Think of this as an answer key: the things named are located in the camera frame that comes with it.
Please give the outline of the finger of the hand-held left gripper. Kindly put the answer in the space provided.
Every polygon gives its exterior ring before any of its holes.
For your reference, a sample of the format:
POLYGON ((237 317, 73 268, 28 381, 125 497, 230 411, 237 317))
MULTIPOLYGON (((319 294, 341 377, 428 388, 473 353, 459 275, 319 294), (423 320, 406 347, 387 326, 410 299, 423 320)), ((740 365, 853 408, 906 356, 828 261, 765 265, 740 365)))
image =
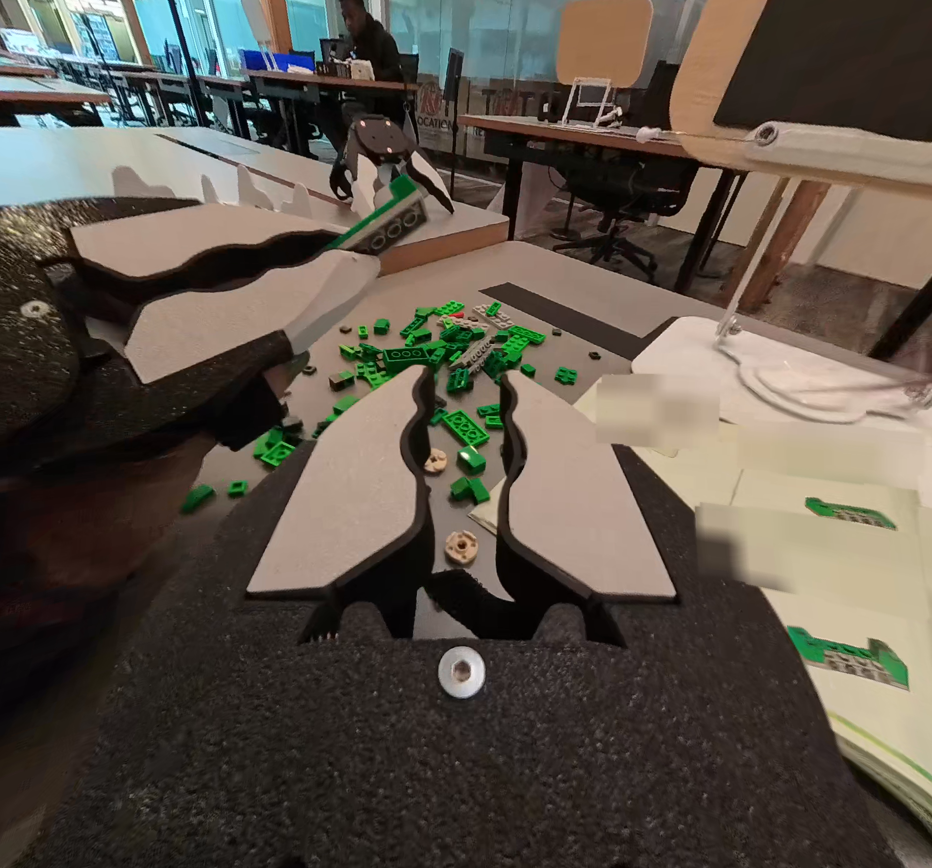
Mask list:
POLYGON ((376 256, 327 251, 236 289, 172 295, 142 309, 125 357, 150 384, 279 331, 300 353, 355 307, 379 273, 376 256))
POLYGON ((260 208, 199 204, 64 230, 44 264, 49 303, 108 323, 247 311, 292 323, 353 306, 353 255, 337 228, 260 208))

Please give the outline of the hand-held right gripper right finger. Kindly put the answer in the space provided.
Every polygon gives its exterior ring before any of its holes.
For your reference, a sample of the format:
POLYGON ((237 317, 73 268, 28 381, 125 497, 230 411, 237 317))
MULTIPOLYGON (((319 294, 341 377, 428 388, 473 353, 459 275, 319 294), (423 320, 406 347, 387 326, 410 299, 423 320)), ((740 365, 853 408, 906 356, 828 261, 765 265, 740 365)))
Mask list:
POLYGON ((614 606, 673 603, 661 551, 595 423, 522 373, 503 376, 500 415, 497 574, 530 630, 570 605, 589 639, 622 639, 614 606))

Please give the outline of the pile of green bricks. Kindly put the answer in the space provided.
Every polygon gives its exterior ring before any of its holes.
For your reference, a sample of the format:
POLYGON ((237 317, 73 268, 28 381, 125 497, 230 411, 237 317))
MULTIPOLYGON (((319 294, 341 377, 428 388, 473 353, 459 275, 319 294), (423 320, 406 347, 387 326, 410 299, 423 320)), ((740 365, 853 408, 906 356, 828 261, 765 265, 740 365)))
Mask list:
MULTIPOLYGON (((370 391, 375 391, 413 366, 428 367, 435 381, 441 375, 440 370, 447 366, 446 392, 450 396, 472 391, 477 374, 481 376, 484 373, 496 386, 500 385, 501 375, 512 369, 533 378, 535 366, 522 362, 526 348, 540 346, 548 336, 556 337, 562 333, 558 327, 552 326, 548 334, 515 323, 507 313, 501 312, 499 301, 478 304, 472 311, 478 317, 463 316, 464 304, 456 301, 436 308, 418 308, 413 320, 398 332, 398 336, 404 338, 404 345, 394 348, 379 348, 364 341, 363 338, 370 338, 369 329, 360 325, 357 328, 360 340, 355 345, 341 344, 338 347, 343 360, 353 363, 353 369, 331 374, 331 391, 336 393, 358 383, 364 383, 370 391), (430 327, 432 315, 437 315, 433 323, 439 329, 437 335, 430 327)), ((358 401, 359 396, 341 396, 327 416, 316 423, 310 438, 319 439, 323 431, 358 401)), ((268 469, 283 463, 304 440, 302 420, 290 416, 287 403, 282 402, 281 409, 282 418, 268 431, 258 435, 254 442, 253 458, 268 469)), ((482 425, 465 410, 450 411, 447 404, 438 398, 429 425, 442 425, 461 445, 456 460, 467 476, 451 484, 451 498, 458 501, 460 498, 472 498, 479 508, 492 501, 493 492, 486 489, 479 478, 485 463, 484 460, 479 463, 481 452, 476 455, 471 452, 490 440, 488 429, 503 429, 503 419, 497 403, 477 407, 476 416, 482 425)), ((182 503, 180 514, 200 511, 215 497, 216 489, 211 484, 192 487, 182 503)))

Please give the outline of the green and grey brick assembly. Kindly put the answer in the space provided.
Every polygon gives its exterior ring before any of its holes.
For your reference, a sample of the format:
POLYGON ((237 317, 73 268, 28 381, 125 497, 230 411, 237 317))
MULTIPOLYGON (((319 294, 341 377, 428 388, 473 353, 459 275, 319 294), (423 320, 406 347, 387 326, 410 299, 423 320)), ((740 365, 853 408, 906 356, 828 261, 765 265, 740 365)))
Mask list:
POLYGON ((423 195, 409 176, 394 179, 388 191, 390 198, 383 206, 324 249, 379 256, 427 222, 423 195))

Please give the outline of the long dark-legged desk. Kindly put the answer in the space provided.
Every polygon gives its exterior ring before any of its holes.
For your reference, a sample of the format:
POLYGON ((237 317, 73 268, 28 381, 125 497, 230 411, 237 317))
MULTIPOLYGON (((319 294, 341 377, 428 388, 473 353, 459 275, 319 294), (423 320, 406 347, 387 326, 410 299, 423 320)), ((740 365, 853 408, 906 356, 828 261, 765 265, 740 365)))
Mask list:
POLYGON ((375 101, 385 99, 401 102, 404 106, 416 106, 419 82, 385 82, 358 80, 346 77, 320 75, 316 72, 288 72, 280 70, 246 70, 244 76, 261 97, 274 102, 283 116, 287 148, 295 155, 317 160, 309 150, 312 136, 301 123, 297 107, 315 109, 321 98, 354 98, 375 101))

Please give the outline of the grey desk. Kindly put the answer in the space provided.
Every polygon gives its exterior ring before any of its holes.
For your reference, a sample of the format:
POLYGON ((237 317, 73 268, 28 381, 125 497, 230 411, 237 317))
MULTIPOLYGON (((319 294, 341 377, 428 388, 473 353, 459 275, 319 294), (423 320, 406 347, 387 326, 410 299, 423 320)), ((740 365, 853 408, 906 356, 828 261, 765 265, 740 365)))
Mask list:
MULTIPOLYGON (((515 289, 506 290, 514 300, 502 300, 506 310, 526 327, 550 333, 552 327, 564 331, 561 337, 552 337, 541 349, 542 362, 534 355, 532 362, 539 368, 536 379, 542 385, 566 400, 575 402, 601 373, 627 373, 629 363, 646 344, 645 336, 678 316, 700 316, 719 319, 722 310, 715 305, 697 301, 688 296, 651 287, 644 282, 612 272, 608 268, 586 265, 568 253, 553 253, 542 247, 524 242, 509 242, 462 255, 436 261, 405 272, 380 279, 367 292, 346 323, 370 323, 379 315, 387 315, 392 326, 409 320, 416 305, 433 299, 445 301, 460 299, 472 308, 475 303, 494 302, 480 293, 488 287, 512 283, 515 289), (566 364, 578 368, 577 385, 565 387, 553 382, 556 366, 566 364)), ((826 359, 850 365, 872 375, 899 377, 906 373, 901 368, 868 360, 856 353, 836 347, 787 328, 777 327, 756 319, 743 318, 743 326, 761 336, 768 337, 826 359)), ((338 327, 327 332, 311 352, 311 363, 319 369, 316 375, 298 375, 291 386, 295 413, 305 420, 306 437, 316 422, 331 410, 333 400, 346 395, 334 394, 328 388, 326 374, 342 369, 336 362, 336 345, 342 343, 338 327)), ((253 442, 238 453, 224 447, 214 448, 206 455, 206 466, 191 482, 192 487, 206 483, 214 487, 216 495, 204 503, 196 513, 183 517, 190 526, 192 541, 207 540, 216 530, 236 502, 227 497, 225 490, 234 480, 247 480, 249 491, 254 491, 267 470, 251 456, 253 442)), ((469 569, 484 588, 503 600, 511 597, 502 587, 495 570, 494 536, 472 519, 467 518, 468 504, 445 501, 433 510, 437 535, 434 571, 452 567, 443 555, 444 539, 448 533, 467 529, 479 542, 479 555, 469 569)), ((417 596, 415 638, 440 638, 467 629, 454 622, 449 614, 436 610, 423 592, 417 596)), ((899 801, 861 772, 854 772, 868 805, 868 810, 884 837, 894 846, 904 863, 928 866, 930 864, 930 836, 899 801)))

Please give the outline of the wooden-top office desk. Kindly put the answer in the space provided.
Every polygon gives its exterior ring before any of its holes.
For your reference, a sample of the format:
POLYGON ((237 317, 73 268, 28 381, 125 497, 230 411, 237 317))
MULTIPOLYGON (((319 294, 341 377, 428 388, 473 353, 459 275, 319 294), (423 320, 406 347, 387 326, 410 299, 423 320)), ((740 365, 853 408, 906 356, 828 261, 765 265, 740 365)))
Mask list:
MULTIPOLYGON (((528 165, 553 169, 565 179, 562 167, 607 161, 636 152, 698 161, 673 131, 597 130, 581 124, 563 127, 516 116, 466 115, 461 121, 464 126, 483 132, 486 155, 507 162, 502 213, 509 220, 511 235, 517 229, 521 184, 528 165)), ((719 170, 719 178, 677 273, 673 290, 681 294, 687 293, 700 276, 748 175, 746 171, 698 162, 700 168, 719 170)))

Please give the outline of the person's left hand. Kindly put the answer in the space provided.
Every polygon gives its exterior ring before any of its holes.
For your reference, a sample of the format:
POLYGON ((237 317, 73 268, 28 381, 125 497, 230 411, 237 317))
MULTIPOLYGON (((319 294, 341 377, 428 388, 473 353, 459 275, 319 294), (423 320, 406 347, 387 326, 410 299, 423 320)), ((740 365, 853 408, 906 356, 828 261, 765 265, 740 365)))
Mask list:
POLYGON ((2 666, 83 621, 137 571, 215 445, 200 434, 150 459, 2 483, 2 666))

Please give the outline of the black and white gripper mechanism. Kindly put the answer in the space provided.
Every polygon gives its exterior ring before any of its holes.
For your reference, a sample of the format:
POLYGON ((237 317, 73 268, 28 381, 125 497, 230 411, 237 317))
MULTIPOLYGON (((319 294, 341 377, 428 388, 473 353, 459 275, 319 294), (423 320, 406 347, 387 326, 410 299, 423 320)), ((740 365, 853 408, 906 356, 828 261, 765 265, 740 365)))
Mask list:
POLYGON ((439 173, 401 127, 380 115, 356 118, 331 168, 333 194, 364 217, 390 199, 390 185, 402 176, 454 213, 449 190, 439 173))

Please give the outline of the small grey monitor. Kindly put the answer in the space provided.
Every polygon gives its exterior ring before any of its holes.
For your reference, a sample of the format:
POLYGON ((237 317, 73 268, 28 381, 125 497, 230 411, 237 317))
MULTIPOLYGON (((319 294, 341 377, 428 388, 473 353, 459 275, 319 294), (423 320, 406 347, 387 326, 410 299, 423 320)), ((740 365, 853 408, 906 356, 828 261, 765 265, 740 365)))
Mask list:
POLYGON ((460 99, 460 81, 462 68, 464 64, 463 51, 455 48, 449 48, 448 67, 443 90, 443 102, 445 106, 445 116, 449 118, 451 148, 450 148, 450 197, 455 196, 456 169, 458 159, 458 136, 459 136, 459 99, 460 99))

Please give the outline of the black office chair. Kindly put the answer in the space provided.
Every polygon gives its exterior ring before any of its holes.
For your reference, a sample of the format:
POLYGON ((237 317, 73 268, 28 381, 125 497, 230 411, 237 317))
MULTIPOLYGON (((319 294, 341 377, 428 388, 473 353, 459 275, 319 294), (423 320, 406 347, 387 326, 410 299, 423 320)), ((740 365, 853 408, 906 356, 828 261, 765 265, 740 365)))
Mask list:
POLYGON ((579 246, 590 248, 590 264, 620 256, 655 285, 656 257, 631 242, 625 232, 633 222, 646 222, 651 215, 671 217, 679 213, 699 168, 693 159, 640 152, 562 167, 569 194, 602 216, 599 234, 579 242, 579 246))

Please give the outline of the pale instruction booklet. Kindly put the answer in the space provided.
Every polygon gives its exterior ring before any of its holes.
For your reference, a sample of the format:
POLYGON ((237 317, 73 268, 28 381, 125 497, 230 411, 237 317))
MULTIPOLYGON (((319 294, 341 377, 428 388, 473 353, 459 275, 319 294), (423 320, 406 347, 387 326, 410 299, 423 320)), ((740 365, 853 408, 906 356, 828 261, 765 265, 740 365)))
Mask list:
MULTIPOLYGON (((672 441, 646 421, 667 378, 607 376, 573 405, 600 442, 672 441)), ((700 572, 762 590, 843 754, 930 822, 930 501, 918 438, 852 426, 720 424, 702 444, 634 454, 686 506, 700 572)))

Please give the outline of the small wooden board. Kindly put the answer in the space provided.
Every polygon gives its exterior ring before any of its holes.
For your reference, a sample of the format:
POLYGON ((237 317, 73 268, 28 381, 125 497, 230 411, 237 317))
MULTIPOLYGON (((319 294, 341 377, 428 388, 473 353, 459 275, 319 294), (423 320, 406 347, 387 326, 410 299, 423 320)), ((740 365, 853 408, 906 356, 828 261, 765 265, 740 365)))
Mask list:
POLYGON ((632 87, 641 74, 653 19, 651 0, 573 0, 560 18, 556 81, 606 79, 632 87))

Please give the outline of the black board with wooden rim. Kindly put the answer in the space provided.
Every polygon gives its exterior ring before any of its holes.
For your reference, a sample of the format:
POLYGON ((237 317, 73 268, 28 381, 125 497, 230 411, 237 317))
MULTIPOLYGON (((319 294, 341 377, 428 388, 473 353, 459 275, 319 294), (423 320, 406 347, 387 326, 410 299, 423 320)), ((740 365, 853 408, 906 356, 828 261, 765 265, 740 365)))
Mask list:
POLYGON ((672 129, 708 164, 930 186, 931 0, 706 0, 672 129))

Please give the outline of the printed wall sign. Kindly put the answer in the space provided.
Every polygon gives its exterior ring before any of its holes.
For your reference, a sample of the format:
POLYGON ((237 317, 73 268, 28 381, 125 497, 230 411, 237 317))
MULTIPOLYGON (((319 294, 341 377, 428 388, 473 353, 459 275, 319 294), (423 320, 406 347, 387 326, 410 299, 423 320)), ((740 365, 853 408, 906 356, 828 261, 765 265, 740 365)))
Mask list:
POLYGON ((424 148, 449 154, 456 144, 458 155, 478 158, 483 155, 483 133, 462 124, 461 115, 454 134, 453 106, 444 100, 443 89, 436 82, 425 82, 416 94, 416 129, 424 148))

